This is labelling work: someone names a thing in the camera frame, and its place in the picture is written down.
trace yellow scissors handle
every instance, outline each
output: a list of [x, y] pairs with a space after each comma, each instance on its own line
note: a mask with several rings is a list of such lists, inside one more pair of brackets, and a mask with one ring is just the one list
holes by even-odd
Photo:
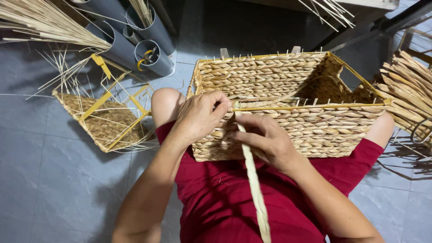
[[138, 61], [138, 64], [137, 64], [138, 71], [144, 71], [144, 70], [142, 70], [142, 69], [140, 68], [140, 65], [141, 65], [142, 62], [144, 62], [144, 64], [147, 64], [145, 58], [146, 58], [146, 56], [147, 56], [149, 53], [151, 53], [152, 51], [153, 51], [153, 50], [148, 50], [148, 51], [146, 51], [146, 52], [144, 53], [144, 55], [143, 55], [144, 59], [141, 59], [141, 60]]

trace pvc pipe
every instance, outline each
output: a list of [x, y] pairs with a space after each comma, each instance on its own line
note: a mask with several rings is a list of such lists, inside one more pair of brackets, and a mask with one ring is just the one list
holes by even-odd
[[158, 59], [154, 63], [149, 65], [141, 63], [141, 66], [150, 69], [151, 71], [155, 72], [160, 76], [168, 76], [174, 69], [174, 64], [156, 42], [152, 40], [143, 40], [138, 43], [135, 47], [135, 59], [138, 62], [139, 60], [141, 60], [140, 57], [142, 57], [146, 51], [152, 50], [155, 46], [157, 46], [158, 48], [154, 55], [159, 54]]
[[126, 21], [141, 37], [145, 40], [155, 41], [167, 55], [171, 55], [175, 50], [174, 42], [150, 4], [149, 10], [152, 13], [153, 23], [148, 28], [144, 28], [143, 23], [132, 6], [127, 8]]
[[143, 38], [141, 38], [141, 36], [139, 36], [137, 33], [135, 33], [135, 31], [133, 31], [133, 28], [131, 28], [131, 27], [124, 28], [123, 29], [123, 35], [126, 37], [126, 39], [128, 39], [134, 45], [137, 45], [138, 43], [140, 43], [143, 40]]
[[[118, 0], [84, 0], [84, 2], [77, 0], [72, 1], [81, 9], [125, 22], [124, 17], [126, 16], [126, 10]], [[95, 14], [90, 15], [97, 20], [105, 20], [119, 32], [122, 32], [127, 26], [126, 24], [112, 19], [106, 19]]]
[[135, 46], [130, 43], [120, 32], [115, 30], [106, 21], [100, 20], [96, 20], [88, 24], [86, 29], [92, 34], [111, 44], [111, 48], [105, 52], [102, 52], [101, 56], [125, 66], [129, 70], [139, 72], [137, 68], [138, 62], [133, 56], [135, 52]]

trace red clothing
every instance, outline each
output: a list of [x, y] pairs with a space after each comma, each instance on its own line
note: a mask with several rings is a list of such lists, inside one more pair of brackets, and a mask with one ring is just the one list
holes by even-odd
[[[174, 121], [158, 129], [162, 143]], [[348, 196], [384, 152], [362, 139], [349, 157], [310, 159], [333, 186]], [[326, 233], [296, 184], [276, 169], [255, 160], [267, 207], [272, 242], [325, 242]], [[183, 203], [183, 243], [262, 242], [244, 161], [196, 162], [191, 147], [175, 178]]]

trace basket wall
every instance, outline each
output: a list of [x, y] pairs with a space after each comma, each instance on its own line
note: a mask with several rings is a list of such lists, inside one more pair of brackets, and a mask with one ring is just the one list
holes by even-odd
[[96, 103], [97, 99], [63, 94], [58, 93], [57, 91], [54, 91], [53, 95], [58, 99], [60, 104], [63, 105], [69, 115], [71, 115], [75, 121], [79, 121], [81, 127], [93, 138], [95, 144], [104, 152], [129, 147], [144, 137], [141, 127], [135, 126], [111, 149], [108, 149], [109, 145], [112, 143], [111, 141], [120, 137], [121, 133], [137, 120], [136, 116], [131, 112], [131, 110], [127, 109], [125, 104], [106, 101], [98, 108], [98, 110], [109, 108], [125, 109], [95, 111], [83, 122], [79, 120], [81, 117], [81, 111], [85, 112], [88, 110]]
[[[375, 95], [370, 87], [361, 86], [352, 92], [343, 83], [342, 68], [342, 63], [326, 53], [201, 60], [195, 66], [192, 82], [196, 86], [195, 94], [221, 90], [232, 100], [240, 101], [241, 108], [296, 106], [297, 101], [299, 106], [311, 105], [315, 98], [318, 98], [317, 105], [326, 105], [328, 99], [330, 105], [354, 101], [372, 103]], [[385, 110], [385, 106], [361, 106], [241, 113], [271, 116], [290, 134], [296, 149], [306, 157], [342, 157], [351, 154]], [[196, 161], [244, 159], [241, 145], [226, 137], [227, 133], [237, 130], [233, 114], [228, 112], [211, 134], [192, 145]]]

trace person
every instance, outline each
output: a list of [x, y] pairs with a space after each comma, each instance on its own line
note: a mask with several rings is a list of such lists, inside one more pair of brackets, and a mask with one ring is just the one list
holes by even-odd
[[[160, 149], [124, 199], [112, 242], [160, 242], [174, 182], [184, 205], [181, 242], [262, 242], [244, 161], [196, 162], [191, 153], [190, 145], [210, 134], [230, 105], [220, 91], [186, 101], [175, 89], [154, 92]], [[243, 115], [236, 121], [261, 131], [231, 136], [262, 151], [255, 163], [272, 242], [325, 242], [326, 235], [336, 243], [384, 241], [347, 196], [384, 151], [394, 125], [388, 113], [350, 156], [340, 158], [303, 157], [268, 116]]]

